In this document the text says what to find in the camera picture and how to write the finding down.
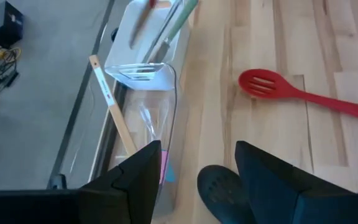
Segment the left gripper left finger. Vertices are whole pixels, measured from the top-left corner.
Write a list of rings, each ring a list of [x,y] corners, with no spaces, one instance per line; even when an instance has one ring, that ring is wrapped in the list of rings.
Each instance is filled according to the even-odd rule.
[[[150,223],[161,156],[156,140],[78,189],[0,191],[0,223]]]

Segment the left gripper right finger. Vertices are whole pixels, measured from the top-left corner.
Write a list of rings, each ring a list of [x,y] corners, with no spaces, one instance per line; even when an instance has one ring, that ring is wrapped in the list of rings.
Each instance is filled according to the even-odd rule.
[[[257,223],[358,224],[358,194],[309,174],[245,141],[235,159]]]

